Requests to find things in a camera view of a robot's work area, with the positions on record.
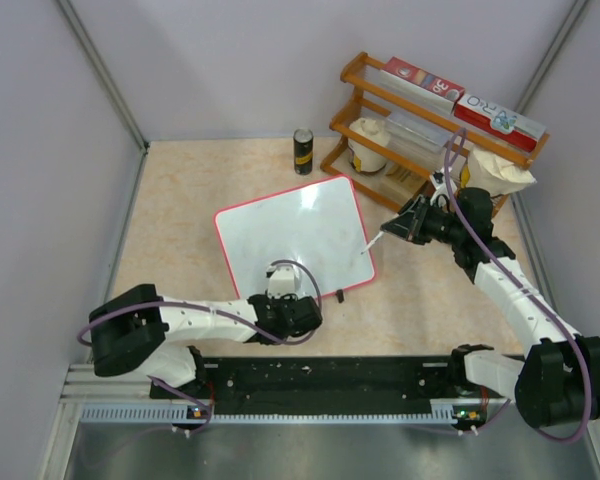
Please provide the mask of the white marker pen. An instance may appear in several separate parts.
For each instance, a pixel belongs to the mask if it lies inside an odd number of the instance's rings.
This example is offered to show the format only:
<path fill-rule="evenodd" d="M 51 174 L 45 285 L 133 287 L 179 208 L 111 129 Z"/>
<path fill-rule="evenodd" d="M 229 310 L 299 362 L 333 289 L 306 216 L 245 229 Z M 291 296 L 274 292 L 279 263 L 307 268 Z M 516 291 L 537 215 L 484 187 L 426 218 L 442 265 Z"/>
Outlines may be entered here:
<path fill-rule="evenodd" d="M 366 252 L 368 252 L 384 235 L 384 231 L 379 231 L 368 243 L 367 245 L 361 250 L 360 254 L 363 255 Z"/>

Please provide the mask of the pink framed whiteboard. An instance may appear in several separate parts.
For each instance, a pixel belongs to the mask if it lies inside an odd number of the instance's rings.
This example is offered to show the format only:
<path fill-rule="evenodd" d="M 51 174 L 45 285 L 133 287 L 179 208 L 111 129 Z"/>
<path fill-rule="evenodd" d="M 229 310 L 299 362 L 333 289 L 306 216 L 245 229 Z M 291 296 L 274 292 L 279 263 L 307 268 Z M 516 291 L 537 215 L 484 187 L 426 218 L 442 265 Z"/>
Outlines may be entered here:
<path fill-rule="evenodd" d="M 370 283 L 374 260 L 353 181 L 329 177 L 225 208 L 215 228 L 239 297 L 266 289 L 266 270 L 295 261 L 315 278 L 322 296 Z"/>

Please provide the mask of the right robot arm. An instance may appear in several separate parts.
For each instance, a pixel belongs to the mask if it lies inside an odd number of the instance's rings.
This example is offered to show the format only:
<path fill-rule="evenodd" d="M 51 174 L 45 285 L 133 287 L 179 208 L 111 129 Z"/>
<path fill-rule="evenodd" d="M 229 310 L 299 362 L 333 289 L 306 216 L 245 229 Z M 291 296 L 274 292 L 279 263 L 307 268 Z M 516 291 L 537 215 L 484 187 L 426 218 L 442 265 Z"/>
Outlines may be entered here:
<path fill-rule="evenodd" d="M 467 396 L 484 386 L 514 401 L 534 429 L 600 419 L 600 337 L 581 335 L 530 284 L 511 248 L 493 234 L 487 191 L 465 188 L 448 211 L 420 195 L 381 232 L 417 245 L 451 247 L 456 264 L 499 309 L 524 348 L 515 360 L 483 345 L 463 345 L 446 374 L 449 388 Z"/>

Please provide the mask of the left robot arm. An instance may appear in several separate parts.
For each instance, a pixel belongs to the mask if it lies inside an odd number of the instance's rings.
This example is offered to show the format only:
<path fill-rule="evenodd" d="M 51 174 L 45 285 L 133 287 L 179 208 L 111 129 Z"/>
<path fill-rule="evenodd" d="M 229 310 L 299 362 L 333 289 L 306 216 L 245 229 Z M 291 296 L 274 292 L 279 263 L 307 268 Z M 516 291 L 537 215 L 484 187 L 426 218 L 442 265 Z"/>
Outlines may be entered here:
<path fill-rule="evenodd" d="M 255 294 L 188 303 L 159 295 L 153 284 L 141 284 L 89 314 L 89 343 L 96 376 L 138 372 L 192 397 L 207 382 L 198 341 L 285 344 L 313 332 L 322 321 L 310 296 Z"/>

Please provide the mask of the brown cardboard packet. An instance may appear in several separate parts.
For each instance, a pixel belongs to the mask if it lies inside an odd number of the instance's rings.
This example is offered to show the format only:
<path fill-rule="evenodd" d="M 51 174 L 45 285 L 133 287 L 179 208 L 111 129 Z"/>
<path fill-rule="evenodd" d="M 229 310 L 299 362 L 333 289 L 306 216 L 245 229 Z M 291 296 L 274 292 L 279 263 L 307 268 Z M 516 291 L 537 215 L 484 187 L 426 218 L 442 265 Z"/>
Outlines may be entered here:
<path fill-rule="evenodd" d="M 426 179 L 399 165 L 392 165 L 380 180 L 379 192 L 391 201 L 403 205 L 426 184 Z"/>

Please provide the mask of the wooden two tier rack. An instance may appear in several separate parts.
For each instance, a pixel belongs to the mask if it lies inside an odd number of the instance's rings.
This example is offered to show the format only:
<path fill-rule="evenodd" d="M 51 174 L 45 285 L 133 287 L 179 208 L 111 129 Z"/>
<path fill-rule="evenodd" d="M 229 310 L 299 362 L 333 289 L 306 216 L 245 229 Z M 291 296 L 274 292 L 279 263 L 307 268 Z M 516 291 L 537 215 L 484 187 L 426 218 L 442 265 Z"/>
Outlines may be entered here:
<path fill-rule="evenodd" d="M 392 165 L 399 165 L 426 179 L 419 191 L 430 193 L 430 175 L 439 170 L 444 151 L 449 149 L 456 159 L 451 169 L 452 180 L 461 185 L 461 171 L 473 146 L 479 146 L 509 160 L 524 170 L 531 165 L 549 139 L 546 133 L 532 152 L 524 152 L 450 114 L 430 109 L 402 97 L 384 87 L 379 72 L 388 61 L 381 61 L 365 52 L 357 54 L 342 69 L 340 79 L 351 86 L 348 101 L 332 117 L 330 128 L 339 134 L 336 146 L 321 161 L 321 169 L 331 175 L 349 174 L 354 187 L 377 203 L 397 210 L 399 204 L 379 192 L 380 180 Z M 443 150 L 427 152 L 417 146 L 404 146 L 391 139 L 385 119 L 392 112 L 417 116 L 442 129 L 451 137 Z M 509 195 L 491 197 L 500 208 Z"/>

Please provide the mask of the clear plastic box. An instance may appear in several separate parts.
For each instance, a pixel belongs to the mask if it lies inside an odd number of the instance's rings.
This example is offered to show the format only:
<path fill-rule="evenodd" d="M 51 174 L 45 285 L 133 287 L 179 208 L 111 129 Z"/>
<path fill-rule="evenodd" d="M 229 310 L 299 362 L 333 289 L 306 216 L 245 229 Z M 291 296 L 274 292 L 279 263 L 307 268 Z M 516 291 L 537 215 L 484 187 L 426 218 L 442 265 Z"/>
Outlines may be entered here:
<path fill-rule="evenodd" d="M 406 113 L 392 112 L 385 119 L 385 126 L 397 144 L 417 146 L 434 154 L 440 153 L 451 137 L 447 130 Z"/>

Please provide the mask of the cream cloth bag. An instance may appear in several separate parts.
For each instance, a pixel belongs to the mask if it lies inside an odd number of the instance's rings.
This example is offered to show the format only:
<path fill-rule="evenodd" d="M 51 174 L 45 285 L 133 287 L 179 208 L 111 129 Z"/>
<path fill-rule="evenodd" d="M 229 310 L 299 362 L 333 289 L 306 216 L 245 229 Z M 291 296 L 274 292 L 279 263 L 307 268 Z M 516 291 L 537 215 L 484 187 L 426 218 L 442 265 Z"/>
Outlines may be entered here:
<path fill-rule="evenodd" d="M 491 197 L 509 195 L 535 183 L 530 171 L 479 146 L 472 147 L 461 171 L 463 188 L 480 188 Z"/>

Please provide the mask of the black drink can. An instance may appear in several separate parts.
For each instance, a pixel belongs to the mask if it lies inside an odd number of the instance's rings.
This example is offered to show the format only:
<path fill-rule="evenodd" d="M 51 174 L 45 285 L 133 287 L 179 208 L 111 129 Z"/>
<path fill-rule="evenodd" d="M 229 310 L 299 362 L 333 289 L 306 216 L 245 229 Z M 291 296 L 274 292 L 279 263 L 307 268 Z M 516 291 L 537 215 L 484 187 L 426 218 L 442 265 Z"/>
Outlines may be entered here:
<path fill-rule="evenodd" d="M 296 174 L 308 175 L 313 169 L 314 135 L 310 129 L 299 128 L 293 134 L 294 170 Z"/>

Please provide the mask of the red white foil box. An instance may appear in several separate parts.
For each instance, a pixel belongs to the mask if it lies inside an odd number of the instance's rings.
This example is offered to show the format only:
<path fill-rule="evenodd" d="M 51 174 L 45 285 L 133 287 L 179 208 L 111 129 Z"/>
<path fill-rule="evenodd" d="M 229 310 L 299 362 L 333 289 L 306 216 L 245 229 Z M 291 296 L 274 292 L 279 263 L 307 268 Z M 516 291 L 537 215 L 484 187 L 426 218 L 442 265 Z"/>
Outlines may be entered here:
<path fill-rule="evenodd" d="M 470 93 L 457 101 L 454 116 L 524 152 L 532 152 L 546 133 L 543 124 Z"/>

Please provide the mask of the red box with 3D print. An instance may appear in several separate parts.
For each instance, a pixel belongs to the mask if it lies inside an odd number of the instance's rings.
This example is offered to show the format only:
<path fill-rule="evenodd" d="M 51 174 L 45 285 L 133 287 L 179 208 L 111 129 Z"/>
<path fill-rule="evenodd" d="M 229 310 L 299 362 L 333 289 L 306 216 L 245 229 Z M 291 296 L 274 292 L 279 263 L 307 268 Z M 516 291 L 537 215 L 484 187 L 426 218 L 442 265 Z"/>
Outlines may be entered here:
<path fill-rule="evenodd" d="M 379 72 L 380 83 L 405 99 L 450 114 L 466 89 L 397 57 Z"/>

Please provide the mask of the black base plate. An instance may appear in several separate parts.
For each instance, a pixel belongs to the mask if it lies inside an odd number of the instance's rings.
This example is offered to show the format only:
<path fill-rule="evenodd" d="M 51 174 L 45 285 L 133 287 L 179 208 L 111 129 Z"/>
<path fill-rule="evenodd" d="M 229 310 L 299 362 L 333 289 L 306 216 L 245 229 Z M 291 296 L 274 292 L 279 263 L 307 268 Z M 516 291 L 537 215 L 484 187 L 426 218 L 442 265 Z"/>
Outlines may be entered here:
<path fill-rule="evenodd" d="M 217 413 L 422 413 L 433 399 L 497 398 L 455 383 L 446 356 L 208 357 L 204 379 L 180 391 Z"/>

